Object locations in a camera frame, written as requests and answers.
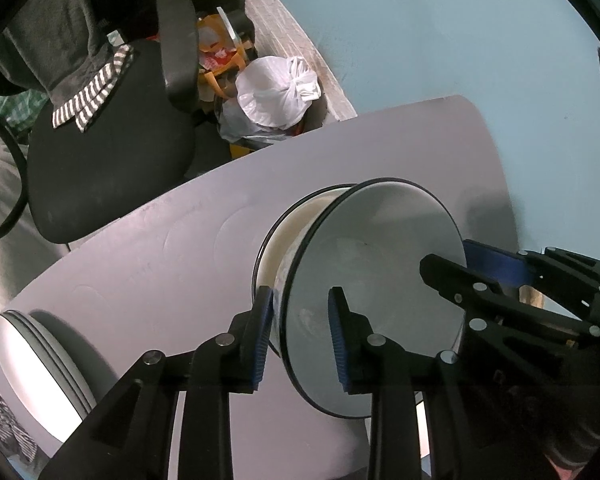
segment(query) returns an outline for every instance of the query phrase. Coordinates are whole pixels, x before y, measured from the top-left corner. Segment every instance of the black chair seat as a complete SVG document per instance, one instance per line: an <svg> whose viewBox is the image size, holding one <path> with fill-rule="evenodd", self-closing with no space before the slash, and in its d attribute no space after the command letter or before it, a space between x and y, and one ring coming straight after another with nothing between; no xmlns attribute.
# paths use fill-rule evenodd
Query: black chair seat
<svg viewBox="0 0 600 480"><path fill-rule="evenodd" d="M54 130L46 104L30 136L29 205L40 234L77 240L179 185L195 149L194 120L164 91L160 44L136 58L96 121Z"/></svg>

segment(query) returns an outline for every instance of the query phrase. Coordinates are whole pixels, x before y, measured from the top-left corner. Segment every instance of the light blue wall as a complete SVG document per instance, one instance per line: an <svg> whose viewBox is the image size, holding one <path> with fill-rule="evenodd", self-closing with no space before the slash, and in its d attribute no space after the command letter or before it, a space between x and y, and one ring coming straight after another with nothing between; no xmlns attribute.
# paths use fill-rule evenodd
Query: light blue wall
<svg viewBox="0 0 600 480"><path fill-rule="evenodd" d="M500 152L521 245L600 258L599 43L566 0L281 1L358 113L471 100Z"/></svg>

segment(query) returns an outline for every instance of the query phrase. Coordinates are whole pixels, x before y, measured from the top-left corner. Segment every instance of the stack of plates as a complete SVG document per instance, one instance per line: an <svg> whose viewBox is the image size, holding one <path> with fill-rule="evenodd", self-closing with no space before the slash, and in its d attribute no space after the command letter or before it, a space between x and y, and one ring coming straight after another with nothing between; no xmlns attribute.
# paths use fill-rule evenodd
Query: stack of plates
<svg viewBox="0 0 600 480"><path fill-rule="evenodd" d="M96 402L60 343L15 310L0 314L0 367L29 413L64 442Z"/></svg>

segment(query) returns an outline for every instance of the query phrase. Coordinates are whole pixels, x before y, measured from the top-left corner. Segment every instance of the gray towel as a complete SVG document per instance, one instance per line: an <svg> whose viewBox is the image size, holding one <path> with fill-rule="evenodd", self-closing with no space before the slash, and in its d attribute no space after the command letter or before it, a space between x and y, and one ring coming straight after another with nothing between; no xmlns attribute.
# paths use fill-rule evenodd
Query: gray towel
<svg viewBox="0 0 600 480"><path fill-rule="evenodd" d="M0 35L0 71L61 107L113 56L90 0L29 0Z"/></svg>

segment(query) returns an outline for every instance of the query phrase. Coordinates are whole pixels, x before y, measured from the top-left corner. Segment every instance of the clutter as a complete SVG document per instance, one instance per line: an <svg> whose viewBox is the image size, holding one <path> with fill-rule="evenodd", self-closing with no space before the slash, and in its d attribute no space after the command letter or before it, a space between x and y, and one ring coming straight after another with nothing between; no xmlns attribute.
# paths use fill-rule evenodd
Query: clutter
<svg viewBox="0 0 600 480"><path fill-rule="evenodd" d="M121 46L125 43L125 40L122 39L122 36L120 36L120 32L117 30L114 30L107 34L107 39L109 40L109 43L112 46Z"/></svg>
<svg viewBox="0 0 600 480"><path fill-rule="evenodd" d="M231 153L231 160L253 153L253 150L239 146L238 144L229 144L229 151Z"/></svg>
<svg viewBox="0 0 600 480"><path fill-rule="evenodd" d="M244 70L249 61L247 51L253 48L251 40L241 40L224 10L198 20L200 48L200 78L198 87L203 101L235 96L232 72Z"/></svg>
<svg viewBox="0 0 600 480"><path fill-rule="evenodd" d="M286 130L321 95L318 76L299 56L254 60L235 80L238 103L255 124Z"/></svg>
<svg viewBox="0 0 600 480"><path fill-rule="evenodd" d="M222 113L218 119L220 136L229 142L237 142L243 137L249 137L263 131L263 128L249 120L233 98L224 102Z"/></svg>
<svg viewBox="0 0 600 480"><path fill-rule="evenodd" d="M266 148L281 140L295 137L304 130L304 118L287 130L255 124L245 115L236 98L227 101L217 98L216 118L218 131L223 139L250 150Z"/></svg>

